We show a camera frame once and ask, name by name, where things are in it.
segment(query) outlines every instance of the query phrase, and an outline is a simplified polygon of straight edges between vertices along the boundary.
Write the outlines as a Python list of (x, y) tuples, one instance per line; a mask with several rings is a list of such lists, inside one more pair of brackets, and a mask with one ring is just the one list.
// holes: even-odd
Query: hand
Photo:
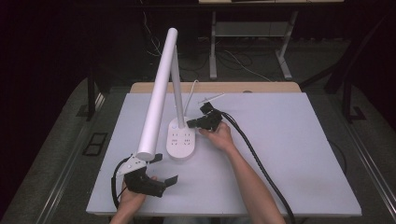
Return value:
[[(122, 181), (122, 189), (126, 188), (126, 184)], [(142, 206), (146, 200), (146, 194), (135, 193), (125, 189), (120, 198), (119, 208), (116, 215), (111, 218), (113, 224), (116, 223), (128, 223), (134, 216), (134, 214)]]
[(223, 121), (219, 124), (219, 127), (214, 132), (200, 129), (199, 133), (206, 136), (215, 147), (227, 153), (229, 153), (231, 150), (236, 149), (235, 145), (233, 144), (231, 129)]

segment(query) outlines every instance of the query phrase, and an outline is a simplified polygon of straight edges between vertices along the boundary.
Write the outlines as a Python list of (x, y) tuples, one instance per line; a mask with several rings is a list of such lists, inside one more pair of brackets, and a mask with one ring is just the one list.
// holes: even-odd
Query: white metal desk frame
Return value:
[(216, 11), (212, 13), (212, 32), (209, 55), (210, 79), (217, 79), (216, 67), (216, 36), (283, 36), (283, 44), (277, 49), (275, 54), (283, 76), (286, 80), (291, 80), (292, 76), (285, 61), (285, 52), (288, 47), (291, 32), (297, 19), (298, 11), (293, 11), (289, 21), (271, 22), (217, 22)]

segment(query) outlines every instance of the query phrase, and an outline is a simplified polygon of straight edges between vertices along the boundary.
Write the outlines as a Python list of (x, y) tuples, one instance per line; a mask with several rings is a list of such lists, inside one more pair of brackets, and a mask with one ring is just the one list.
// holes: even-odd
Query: power outlet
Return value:
[(195, 149), (195, 129), (191, 129), (185, 123), (184, 128), (180, 129), (177, 119), (169, 123), (166, 150), (176, 161), (185, 161), (192, 156)]

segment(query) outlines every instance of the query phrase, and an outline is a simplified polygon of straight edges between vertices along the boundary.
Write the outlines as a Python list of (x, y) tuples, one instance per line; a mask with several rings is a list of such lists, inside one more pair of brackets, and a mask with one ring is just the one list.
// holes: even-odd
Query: lamp base with outlets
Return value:
[(169, 123), (166, 150), (175, 161), (188, 160), (195, 150), (195, 129), (191, 129), (185, 123), (184, 128), (179, 128), (177, 118)]

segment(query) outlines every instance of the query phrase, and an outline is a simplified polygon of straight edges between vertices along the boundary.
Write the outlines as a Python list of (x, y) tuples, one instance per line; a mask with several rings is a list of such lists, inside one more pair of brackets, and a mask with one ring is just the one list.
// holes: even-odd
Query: dark background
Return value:
[[(135, 1), (95, 1), (131, 5)], [(170, 1), (194, 4), (195, 1)], [(342, 7), (305, 7), (299, 13), (293, 39), (344, 38), (351, 40), (348, 64), (363, 36), (387, 14), (365, 45), (350, 74), (353, 82), (396, 129), (394, 1), (349, 0)], [(150, 28), (163, 39), (169, 26), (179, 30), (179, 51), (193, 57), (197, 37), (210, 33), (210, 11), (147, 11)], [(226, 20), (257, 19), (242, 12)], [(279, 17), (265, 14), (265, 17)], [(1, 136), (0, 217), (20, 183), (65, 101), (90, 71), (100, 91), (114, 83), (132, 85), (152, 80), (157, 59), (150, 57), (149, 34), (142, 12), (128, 7), (76, 7), (73, 1), (6, 0), (0, 3)], [(143, 71), (137, 74), (134, 70)], [(342, 77), (341, 66), (334, 76)]]

